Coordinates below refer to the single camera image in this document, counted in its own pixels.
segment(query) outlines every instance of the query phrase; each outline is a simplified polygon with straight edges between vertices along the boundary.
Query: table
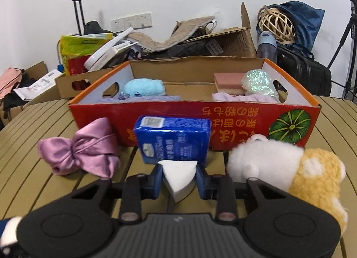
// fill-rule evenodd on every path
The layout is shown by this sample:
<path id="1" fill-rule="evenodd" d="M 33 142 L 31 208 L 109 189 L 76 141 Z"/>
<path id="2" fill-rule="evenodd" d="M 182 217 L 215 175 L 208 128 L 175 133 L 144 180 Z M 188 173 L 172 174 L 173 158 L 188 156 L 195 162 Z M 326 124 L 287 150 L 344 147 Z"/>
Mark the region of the table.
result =
<path id="1" fill-rule="evenodd" d="M 357 106 L 351 101 L 316 97 L 322 111 L 306 145 L 333 151 L 345 163 L 347 178 L 342 184 L 341 201 L 349 210 L 347 231 L 333 258 L 357 257 Z M 54 176 L 51 168 L 40 159 L 38 140 L 61 136 L 71 138 L 77 126 L 67 105 L 67 100 L 56 100 L 27 107 L 0 132 L 0 219 L 26 215 L 72 190 L 81 188 L 96 176 L 77 171 L 65 177 Z M 121 148 L 121 168 L 115 173 L 114 182 L 124 181 L 137 173 L 150 173 L 153 165 L 142 162 L 136 148 Z M 224 174 L 222 152 L 208 153 L 208 174 Z M 163 188 L 156 200 L 142 202 L 143 216 L 149 212 L 199 213 L 215 212 L 215 201 L 199 199 L 197 189 L 178 204 L 172 203 Z M 113 217 L 118 216 L 120 200 Z M 238 201 L 240 216 L 245 215 L 242 201 Z"/>

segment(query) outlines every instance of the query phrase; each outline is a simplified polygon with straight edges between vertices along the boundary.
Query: pumpkin illustration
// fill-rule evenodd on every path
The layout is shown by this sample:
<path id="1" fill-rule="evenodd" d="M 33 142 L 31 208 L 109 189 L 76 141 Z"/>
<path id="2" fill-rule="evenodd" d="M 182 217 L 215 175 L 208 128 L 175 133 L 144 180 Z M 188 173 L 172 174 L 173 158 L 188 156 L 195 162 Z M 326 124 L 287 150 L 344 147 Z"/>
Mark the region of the pumpkin illustration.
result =
<path id="1" fill-rule="evenodd" d="M 310 115 L 302 109 L 295 109 L 282 114 L 270 126 L 268 138 L 296 144 L 303 139 L 310 124 Z"/>

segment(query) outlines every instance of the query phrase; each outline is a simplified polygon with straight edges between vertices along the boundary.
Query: beige fluffy fabric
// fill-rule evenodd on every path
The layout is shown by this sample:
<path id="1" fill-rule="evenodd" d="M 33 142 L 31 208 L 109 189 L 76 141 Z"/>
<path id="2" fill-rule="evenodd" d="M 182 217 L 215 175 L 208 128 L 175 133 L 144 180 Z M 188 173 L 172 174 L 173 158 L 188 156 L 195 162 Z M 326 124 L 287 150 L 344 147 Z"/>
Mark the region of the beige fluffy fabric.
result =
<path id="1" fill-rule="evenodd" d="M 132 32 L 128 35 L 127 39 L 133 42 L 138 42 L 138 45 L 153 52 L 164 51 L 174 45 L 177 45 L 178 43 L 184 42 L 192 36 L 199 27 L 206 25 L 210 21 L 214 20 L 214 18 L 214 16 L 207 16 L 182 21 L 180 22 L 181 25 L 178 29 L 163 43 L 156 42 L 148 35 L 141 32 Z"/>

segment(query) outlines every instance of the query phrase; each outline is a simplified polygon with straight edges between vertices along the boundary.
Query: wall outlet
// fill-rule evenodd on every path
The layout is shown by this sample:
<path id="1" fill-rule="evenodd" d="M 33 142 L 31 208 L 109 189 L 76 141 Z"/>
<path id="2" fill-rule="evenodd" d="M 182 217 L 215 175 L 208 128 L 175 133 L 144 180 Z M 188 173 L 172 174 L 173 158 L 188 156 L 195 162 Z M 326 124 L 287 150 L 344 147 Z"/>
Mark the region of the wall outlet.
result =
<path id="1" fill-rule="evenodd" d="M 152 27 L 151 12 L 138 14 L 137 16 L 138 28 Z"/>
<path id="2" fill-rule="evenodd" d="M 112 20 L 110 24 L 113 32 L 122 32 L 129 27 L 132 27 L 133 29 L 152 27 L 151 12 L 121 17 L 120 19 Z"/>
<path id="3" fill-rule="evenodd" d="M 125 31 L 124 19 L 115 19 L 110 21 L 110 27 L 112 32 L 122 32 Z"/>
<path id="4" fill-rule="evenodd" d="M 137 16 L 128 16 L 123 18 L 124 19 L 124 29 L 128 29 L 129 27 L 132 27 L 133 29 L 137 29 Z"/>

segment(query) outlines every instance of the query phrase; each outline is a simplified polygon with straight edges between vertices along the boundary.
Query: white wall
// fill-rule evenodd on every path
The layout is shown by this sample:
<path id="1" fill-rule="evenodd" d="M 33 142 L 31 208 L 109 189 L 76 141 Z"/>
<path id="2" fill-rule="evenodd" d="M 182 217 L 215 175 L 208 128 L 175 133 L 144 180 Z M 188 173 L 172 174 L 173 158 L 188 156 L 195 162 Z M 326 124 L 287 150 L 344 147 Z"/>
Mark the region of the white wall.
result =
<path id="1" fill-rule="evenodd" d="M 245 2 L 256 39 L 256 15 L 263 4 L 290 0 L 83 0 L 85 20 L 98 20 L 110 29 L 110 20 L 143 12 L 152 12 L 153 27 L 141 31 L 157 41 L 170 36 L 175 21 L 213 14 L 218 27 L 240 26 L 240 4 Z M 326 10 L 324 21 L 315 42 L 313 53 L 327 65 L 338 45 L 350 17 L 348 0 L 299 0 Z M 0 42 L 0 72 L 9 66 L 28 67 L 44 60 L 49 69 L 58 64 L 56 44 L 62 34 L 77 32 L 71 0 L 0 0 L 0 15 L 8 38 Z M 351 42 L 342 48 L 332 67 L 333 80 L 345 83 Z M 341 96 L 342 90 L 333 87 L 332 95 Z"/>

